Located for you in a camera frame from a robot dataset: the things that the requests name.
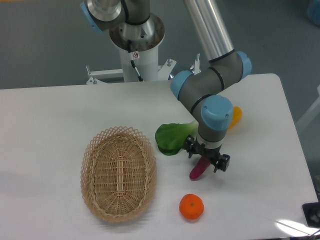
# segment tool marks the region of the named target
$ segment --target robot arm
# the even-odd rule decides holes
[[[120,48],[147,51],[160,43],[164,27],[150,14],[149,0],[87,0],[81,5],[91,27],[110,29],[112,41]],[[235,52],[215,0],[184,0],[210,67],[197,75],[178,73],[171,82],[176,98],[198,121],[196,139],[188,136],[184,149],[207,158],[216,170],[226,171],[230,156],[220,148],[233,115],[233,105],[216,95],[251,73],[251,62]]]
[[[220,148],[231,123],[233,106],[216,95],[251,73],[251,62],[243,52],[235,52],[214,0],[184,0],[210,67],[197,75],[178,73],[171,90],[199,122],[196,139],[188,136],[184,149],[207,158],[216,170],[226,171],[230,156]]]

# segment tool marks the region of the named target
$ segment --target orange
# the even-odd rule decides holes
[[[204,212],[205,206],[200,197],[194,194],[187,194],[181,199],[179,210],[186,219],[195,220]]]
[[[242,110],[238,106],[233,107],[233,115],[232,115],[232,121],[228,127],[228,129],[232,128],[234,125],[236,125],[242,117]]]

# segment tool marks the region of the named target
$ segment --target wicker basket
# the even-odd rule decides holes
[[[141,214],[156,186],[156,159],[149,140],[132,127],[114,127],[91,140],[82,162],[81,192],[97,217],[122,222]]]

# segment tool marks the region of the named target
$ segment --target blue joint cap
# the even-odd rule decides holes
[[[320,0],[312,0],[308,7],[308,17],[315,25],[320,26]]]
[[[187,78],[192,74],[193,74],[192,72],[185,70],[185,71],[179,72],[177,75],[174,76],[170,85],[170,89],[175,95],[176,99],[179,100],[180,90],[184,85],[185,81],[187,80]]]
[[[82,11],[83,11],[83,13],[84,13],[87,21],[89,22],[92,30],[94,31],[94,33],[96,33],[96,34],[101,34],[101,33],[102,33],[101,29],[97,26],[97,24],[95,23],[95,21],[92,19],[91,15],[90,15],[87,7],[86,7],[86,4],[85,4],[84,2],[82,2],[82,3],[80,4],[80,8],[82,9]]]
[[[224,131],[229,127],[233,113],[234,107],[231,101],[220,95],[207,97],[201,106],[203,122],[216,131]]]
[[[242,77],[241,79],[244,79],[246,76],[251,74],[252,65],[250,58],[248,58],[247,54],[245,54],[243,51],[237,51],[236,52],[241,60],[242,60]]]

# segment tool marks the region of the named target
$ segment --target green vegetable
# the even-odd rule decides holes
[[[198,130],[196,120],[190,123],[162,124],[155,132],[155,141],[161,153],[176,155],[184,146],[188,135],[195,135]]]

